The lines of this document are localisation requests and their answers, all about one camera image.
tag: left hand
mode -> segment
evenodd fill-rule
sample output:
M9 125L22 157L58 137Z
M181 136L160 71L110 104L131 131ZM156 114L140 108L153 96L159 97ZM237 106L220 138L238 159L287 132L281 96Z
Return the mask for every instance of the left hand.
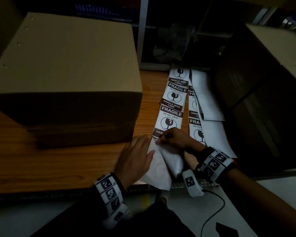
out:
M150 138L147 135L135 136L121 152L115 175L126 190L149 170L154 150L147 154Z

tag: black cable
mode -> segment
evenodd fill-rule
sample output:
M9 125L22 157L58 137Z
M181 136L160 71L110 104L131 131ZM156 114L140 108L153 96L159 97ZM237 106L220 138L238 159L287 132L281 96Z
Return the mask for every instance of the black cable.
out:
M211 193L211 194L216 195L216 196L218 196L219 198L221 198L219 195L217 195L216 193L214 193L214 192L212 192L212 191L207 191L207 190L202 190L202 191L203 191L203 192ZM223 206L222 206L218 211L216 211L211 217L209 217L209 218L205 221L205 223L204 223L203 226L202 226L201 237L202 237L203 228L204 228L205 224L206 224L211 218L213 218L213 217L214 217L219 211L221 211L221 210L225 207L225 201L224 201L224 199L221 198L221 200L224 202Z

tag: desk surface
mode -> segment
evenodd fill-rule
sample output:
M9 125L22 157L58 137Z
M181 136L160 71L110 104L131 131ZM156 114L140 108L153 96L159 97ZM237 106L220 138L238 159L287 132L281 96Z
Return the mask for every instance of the desk surface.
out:
M140 71L140 76L143 99L134 135L151 136L168 73ZM187 114L182 129L188 133ZM29 132L0 112L0 194L88 188L114 170L124 145L38 149Z

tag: white floor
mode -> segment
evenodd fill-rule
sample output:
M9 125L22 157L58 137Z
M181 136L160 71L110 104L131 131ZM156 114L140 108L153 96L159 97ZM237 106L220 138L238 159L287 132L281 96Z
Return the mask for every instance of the white floor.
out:
M261 185L281 197L296 209L296 177L259 181ZM215 230L216 222L234 228L239 236L256 236L220 187L208 187L219 194L226 202L225 208L204 227L203 236L219 236ZM131 211L147 208L154 202L152 194L130 196L125 199ZM0 237L30 236L73 202L41 202L24 205L0 207ZM186 189L171 190L168 202L173 210L196 236L208 217L222 206L217 196L205 193L203 197L191 199Z

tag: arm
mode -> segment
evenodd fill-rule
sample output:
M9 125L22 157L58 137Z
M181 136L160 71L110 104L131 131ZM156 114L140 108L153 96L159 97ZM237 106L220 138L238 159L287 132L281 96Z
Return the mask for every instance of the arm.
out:
M192 170L198 165L195 156L205 148L176 128L166 131L159 144L170 144L188 152L185 159ZM220 176L219 183L258 236L296 236L296 210L278 196L236 168Z
M124 204L120 200L120 205L113 210L113 213L109 213L107 206L110 205L114 198L105 204L100 192L104 193L114 187L115 190L120 190L120 195L123 195L124 190L139 180L149 170L153 158L154 151L147 154L149 143L150 138L146 135L134 137L122 150L116 170L111 173L111 186L105 187L105 185L101 184L107 180L107 177L98 179L98 182L91 187L79 202L56 216L32 236L106 235L105 229L102 227L102 221L112 219Z

